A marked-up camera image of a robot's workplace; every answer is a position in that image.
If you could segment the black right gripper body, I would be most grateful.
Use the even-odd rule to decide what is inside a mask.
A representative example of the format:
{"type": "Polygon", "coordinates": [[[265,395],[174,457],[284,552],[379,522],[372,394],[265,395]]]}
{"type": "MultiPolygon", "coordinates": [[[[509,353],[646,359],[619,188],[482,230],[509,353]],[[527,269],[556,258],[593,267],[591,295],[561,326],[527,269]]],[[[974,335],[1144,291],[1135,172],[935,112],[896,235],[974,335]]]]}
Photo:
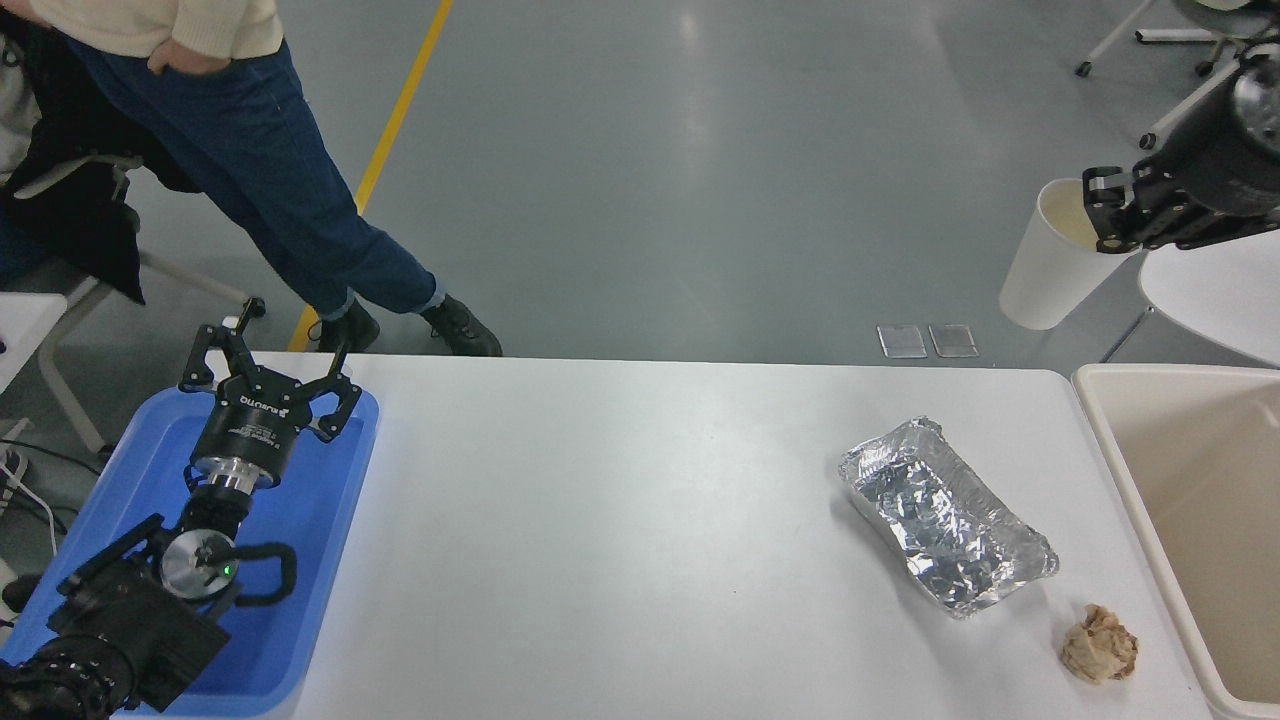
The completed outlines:
{"type": "Polygon", "coordinates": [[[1199,205],[1266,213],[1279,197],[1276,68],[1239,68],[1199,100],[1166,138],[1167,167],[1199,205]]]}

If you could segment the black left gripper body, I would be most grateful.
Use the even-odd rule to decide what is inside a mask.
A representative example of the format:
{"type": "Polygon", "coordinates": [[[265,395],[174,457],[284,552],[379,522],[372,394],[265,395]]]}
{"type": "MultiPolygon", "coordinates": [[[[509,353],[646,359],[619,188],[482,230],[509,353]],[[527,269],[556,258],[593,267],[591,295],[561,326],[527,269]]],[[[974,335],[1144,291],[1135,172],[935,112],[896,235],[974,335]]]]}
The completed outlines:
{"type": "Polygon", "coordinates": [[[329,389],[325,380],[303,383],[266,366],[229,375],[216,388],[189,464],[205,473],[211,462],[238,459],[261,473],[283,473],[312,420],[311,401],[329,389]]]}

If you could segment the person's hand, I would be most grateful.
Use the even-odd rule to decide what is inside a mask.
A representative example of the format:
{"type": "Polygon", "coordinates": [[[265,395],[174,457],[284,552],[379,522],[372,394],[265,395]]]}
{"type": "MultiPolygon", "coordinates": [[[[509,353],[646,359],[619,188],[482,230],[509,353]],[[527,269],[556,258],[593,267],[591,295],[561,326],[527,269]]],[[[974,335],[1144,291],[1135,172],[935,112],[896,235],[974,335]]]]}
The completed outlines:
{"type": "Polygon", "coordinates": [[[146,61],[148,70],[156,76],[166,70],[187,76],[211,76],[227,69],[230,64],[232,60],[228,58],[198,53],[174,38],[159,44],[146,61]]]}

